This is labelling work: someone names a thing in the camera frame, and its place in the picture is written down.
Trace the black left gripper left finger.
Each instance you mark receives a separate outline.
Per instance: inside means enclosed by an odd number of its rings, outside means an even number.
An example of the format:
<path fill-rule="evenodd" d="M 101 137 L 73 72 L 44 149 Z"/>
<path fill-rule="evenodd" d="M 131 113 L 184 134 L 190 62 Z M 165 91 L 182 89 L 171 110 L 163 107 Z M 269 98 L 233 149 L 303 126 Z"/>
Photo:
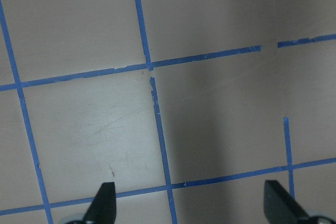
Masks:
<path fill-rule="evenodd" d="M 116 220 L 116 191 L 114 182 L 103 183 L 85 213 L 82 223 L 114 224 Z"/>

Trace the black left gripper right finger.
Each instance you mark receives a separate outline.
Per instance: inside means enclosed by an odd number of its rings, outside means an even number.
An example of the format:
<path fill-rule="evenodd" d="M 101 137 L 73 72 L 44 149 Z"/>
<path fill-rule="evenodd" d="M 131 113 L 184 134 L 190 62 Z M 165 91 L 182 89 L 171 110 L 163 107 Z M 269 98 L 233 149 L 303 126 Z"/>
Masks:
<path fill-rule="evenodd" d="M 264 215 L 270 224 L 315 223 L 277 180 L 264 183 Z"/>

